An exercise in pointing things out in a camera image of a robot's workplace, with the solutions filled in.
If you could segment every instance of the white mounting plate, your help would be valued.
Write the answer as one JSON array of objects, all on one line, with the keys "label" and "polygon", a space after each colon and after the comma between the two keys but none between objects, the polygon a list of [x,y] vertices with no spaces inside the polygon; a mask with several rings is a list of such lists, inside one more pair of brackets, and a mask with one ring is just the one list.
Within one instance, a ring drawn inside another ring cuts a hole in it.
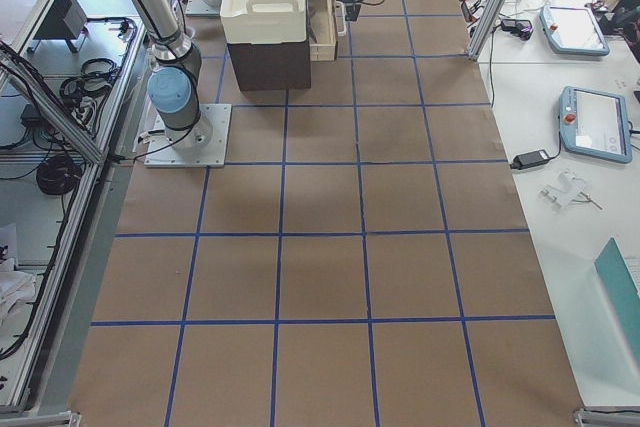
[{"label": "white mounting plate", "polygon": [[[176,149],[168,147],[145,157],[147,167],[222,167],[227,154],[231,104],[200,104],[202,115],[213,126],[211,140],[204,147]],[[164,129],[160,116],[156,118],[154,129]],[[149,151],[165,147],[169,141],[165,136],[156,136],[149,142]]]},{"label": "white mounting plate", "polygon": [[184,14],[191,17],[220,17],[220,7],[212,7],[204,0],[189,0]]}]

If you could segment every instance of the white bin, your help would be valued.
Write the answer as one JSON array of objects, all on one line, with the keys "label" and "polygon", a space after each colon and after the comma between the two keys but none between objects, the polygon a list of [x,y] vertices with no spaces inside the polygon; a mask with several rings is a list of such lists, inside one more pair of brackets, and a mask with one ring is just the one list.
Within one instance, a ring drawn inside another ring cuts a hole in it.
[{"label": "white bin", "polygon": [[230,44],[280,44],[307,38],[306,0],[222,0]]}]

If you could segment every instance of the blue joint cap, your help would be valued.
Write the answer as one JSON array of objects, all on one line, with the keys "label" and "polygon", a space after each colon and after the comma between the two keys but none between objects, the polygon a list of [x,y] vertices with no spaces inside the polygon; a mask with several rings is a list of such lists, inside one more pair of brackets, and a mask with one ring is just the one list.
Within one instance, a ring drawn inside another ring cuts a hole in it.
[{"label": "blue joint cap", "polygon": [[187,74],[175,67],[165,67],[151,75],[147,93],[159,112],[175,114],[191,100],[192,87]]}]

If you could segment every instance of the black round object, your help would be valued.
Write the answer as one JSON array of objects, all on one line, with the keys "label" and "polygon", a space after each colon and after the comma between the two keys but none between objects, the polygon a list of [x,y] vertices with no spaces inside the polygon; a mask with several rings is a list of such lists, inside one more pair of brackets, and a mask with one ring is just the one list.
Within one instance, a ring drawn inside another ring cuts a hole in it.
[{"label": "black round object", "polygon": [[36,182],[43,194],[64,195],[76,187],[81,176],[82,169],[71,157],[56,155],[38,166]]}]

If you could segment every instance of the tablet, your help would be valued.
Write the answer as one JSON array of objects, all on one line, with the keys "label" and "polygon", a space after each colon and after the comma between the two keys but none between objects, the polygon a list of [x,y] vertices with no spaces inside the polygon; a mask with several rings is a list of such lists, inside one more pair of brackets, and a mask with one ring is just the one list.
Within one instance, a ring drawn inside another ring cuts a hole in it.
[{"label": "tablet", "polygon": [[631,136],[624,97],[565,87],[560,99],[560,138],[569,152],[631,162]]},{"label": "tablet", "polygon": [[561,54],[607,55],[609,46],[589,9],[545,5],[540,21],[551,48]]}]

